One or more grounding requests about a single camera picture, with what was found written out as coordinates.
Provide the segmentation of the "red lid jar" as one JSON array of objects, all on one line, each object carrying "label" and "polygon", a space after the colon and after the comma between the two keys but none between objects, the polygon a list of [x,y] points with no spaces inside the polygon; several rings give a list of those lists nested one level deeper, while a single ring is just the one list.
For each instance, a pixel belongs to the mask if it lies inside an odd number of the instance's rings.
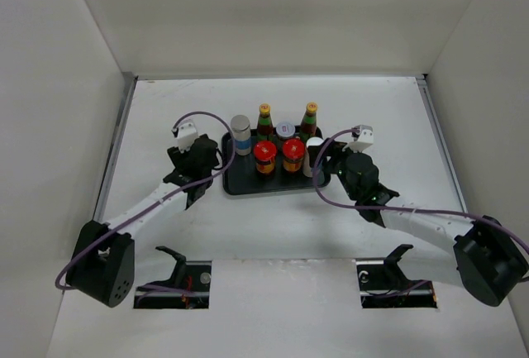
[{"label": "red lid jar", "polygon": [[283,143],[283,168],[290,174],[298,172],[303,165],[305,156],[305,145],[297,139],[289,139]]},{"label": "red lid jar", "polygon": [[258,141],[253,149],[255,169],[262,179],[270,178],[276,170],[277,147],[272,141]]}]

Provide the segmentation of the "red lid jar front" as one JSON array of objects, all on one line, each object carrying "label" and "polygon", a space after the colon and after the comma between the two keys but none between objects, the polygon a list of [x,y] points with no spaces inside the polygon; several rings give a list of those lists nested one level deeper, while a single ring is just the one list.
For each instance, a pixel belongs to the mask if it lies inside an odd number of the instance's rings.
[{"label": "red lid jar front", "polygon": [[283,143],[283,168],[290,174],[298,172],[303,165],[305,156],[305,145],[297,139],[289,139]]}]

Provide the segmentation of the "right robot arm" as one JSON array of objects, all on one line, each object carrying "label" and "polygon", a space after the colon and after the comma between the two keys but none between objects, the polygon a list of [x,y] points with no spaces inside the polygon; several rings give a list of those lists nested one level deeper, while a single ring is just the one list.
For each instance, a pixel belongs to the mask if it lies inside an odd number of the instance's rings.
[{"label": "right robot arm", "polygon": [[351,143],[325,139],[309,148],[312,177],[334,174],[367,222],[407,233],[432,246],[420,255],[400,245],[384,259],[385,282],[396,289],[412,281],[441,282],[465,289],[481,303],[497,307],[528,281],[528,245],[495,218],[406,204],[379,182],[369,155]]}]

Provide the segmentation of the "sesame jar silver lid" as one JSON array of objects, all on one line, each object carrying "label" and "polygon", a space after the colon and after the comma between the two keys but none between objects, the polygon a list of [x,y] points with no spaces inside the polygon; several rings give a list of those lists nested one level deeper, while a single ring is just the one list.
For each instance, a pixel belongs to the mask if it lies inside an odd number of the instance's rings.
[{"label": "sesame jar silver lid", "polygon": [[231,130],[236,146],[236,153],[245,156],[251,153],[250,120],[247,116],[236,115],[231,119]]}]

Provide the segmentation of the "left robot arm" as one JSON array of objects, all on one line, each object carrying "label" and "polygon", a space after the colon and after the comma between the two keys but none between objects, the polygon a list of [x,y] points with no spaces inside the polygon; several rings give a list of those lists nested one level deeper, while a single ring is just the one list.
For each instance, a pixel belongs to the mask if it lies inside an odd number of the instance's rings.
[{"label": "left robot arm", "polygon": [[218,144],[206,134],[186,149],[168,149],[174,170],[154,192],[122,215],[105,222],[87,222],[59,278],[67,287],[109,308],[120,304],[134,283],[136,235],[186,211],[206,193],[213,176],[220,173],[217,152]]}]

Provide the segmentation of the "sauce bottle yellow cap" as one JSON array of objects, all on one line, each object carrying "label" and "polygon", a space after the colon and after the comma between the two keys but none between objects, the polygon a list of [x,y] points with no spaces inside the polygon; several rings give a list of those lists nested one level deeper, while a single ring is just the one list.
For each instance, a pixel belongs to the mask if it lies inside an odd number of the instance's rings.
[{"label": "sauce bottle yellow cap", "polygon": [[258,141],[272,141],[274,127],[271,118],[271,107],[268,103],[262,103],[259,107],[259,117],[256,127]]},{"label": "sauce bottle yellow cap", "polygon": [[310,102],[306,106],[303,119],[299,127],[298,136],[303,143],[316,135],[317,130],[317,104]]}]

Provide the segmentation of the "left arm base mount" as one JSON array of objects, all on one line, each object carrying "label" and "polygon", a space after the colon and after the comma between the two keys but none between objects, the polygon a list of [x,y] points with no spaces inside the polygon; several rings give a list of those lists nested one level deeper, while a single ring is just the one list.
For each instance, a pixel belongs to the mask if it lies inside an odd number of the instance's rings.
[{"label": "left arm base mount", "polygon": [[136,288],[134,309],[209,309],[212,284],[211,261],[188,261],[167,246],[155,248],[174,260],[167,279],[150,281]]}]

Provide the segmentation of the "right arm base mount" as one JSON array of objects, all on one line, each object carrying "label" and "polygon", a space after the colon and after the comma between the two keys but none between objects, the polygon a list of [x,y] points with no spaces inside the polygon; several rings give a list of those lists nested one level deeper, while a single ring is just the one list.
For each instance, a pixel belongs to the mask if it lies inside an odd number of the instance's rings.
[{"label": "right arm base mount", "polygon": [[398,246],[384,258],[356,261],[360,304],[364,309],[434,308],[436,294],[431,281],[410,280],[398,267],[413,245]]}]

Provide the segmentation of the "dark jar white lid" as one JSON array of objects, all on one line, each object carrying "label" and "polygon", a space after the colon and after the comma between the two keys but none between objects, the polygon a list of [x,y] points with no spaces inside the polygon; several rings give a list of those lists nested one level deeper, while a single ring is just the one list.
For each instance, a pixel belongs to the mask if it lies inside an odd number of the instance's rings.
[{"label": "dark jar white lid", "polygon": [[275,127],[275,133],[279,141],[287,141],[295,137],[296,128],[290,122],[280,122]]}]

